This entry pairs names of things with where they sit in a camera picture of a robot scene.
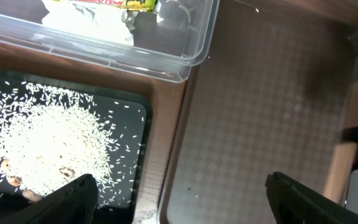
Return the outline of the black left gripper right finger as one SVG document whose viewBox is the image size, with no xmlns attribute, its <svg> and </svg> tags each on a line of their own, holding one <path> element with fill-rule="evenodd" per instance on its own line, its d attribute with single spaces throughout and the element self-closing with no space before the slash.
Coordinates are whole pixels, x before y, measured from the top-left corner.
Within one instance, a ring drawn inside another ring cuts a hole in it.
<svg viewBox="0 0 358 224">
<path fill-rule="evenodd" d="M 265 187 L 277 223 L 358 224 L 358 214 L 281 172 L 269 174 Z"/>
</svg>

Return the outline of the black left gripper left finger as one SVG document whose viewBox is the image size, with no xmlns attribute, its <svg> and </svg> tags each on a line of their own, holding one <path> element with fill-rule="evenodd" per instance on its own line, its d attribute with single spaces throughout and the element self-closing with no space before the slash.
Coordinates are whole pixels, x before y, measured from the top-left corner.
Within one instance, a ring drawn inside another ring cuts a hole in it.
<svg viewBox="0 0 358 224">
<path fill-rule="evenodd" d="M 91 174 L 84 174 L 1 223 L 90 224 L 97 201 L 96 180 Z"/>
</svg>

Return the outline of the white napkin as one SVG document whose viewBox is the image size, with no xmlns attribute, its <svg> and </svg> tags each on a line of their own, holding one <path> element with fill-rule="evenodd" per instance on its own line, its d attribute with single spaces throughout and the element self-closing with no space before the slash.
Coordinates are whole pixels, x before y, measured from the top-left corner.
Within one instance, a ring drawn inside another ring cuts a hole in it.
<svg viewBox="0 0 358 224">
<path fill-rule="evenodd" d="M 105 4 L 79 1 L 43 0 L 42 2 L 48 11 L 42 19 L 42 24 L 48 28 L 134 45 L 131 31 L 135 29 L 136 12 Z"/>
</svg>

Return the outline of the yellow green snack wrapper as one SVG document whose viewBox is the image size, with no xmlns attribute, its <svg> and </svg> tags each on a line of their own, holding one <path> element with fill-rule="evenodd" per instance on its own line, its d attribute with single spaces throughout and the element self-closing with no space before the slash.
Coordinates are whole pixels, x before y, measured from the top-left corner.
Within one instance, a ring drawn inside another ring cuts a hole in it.
<svg viewBox="0 0 358 224">
<path fill-rule="evenodd" d="M 54 0 L 62 4 L 74 4 L 77 6 L 96 9 L 115 8 L 127 11 L 154 11 L 156 0 Z"/>
</svg>

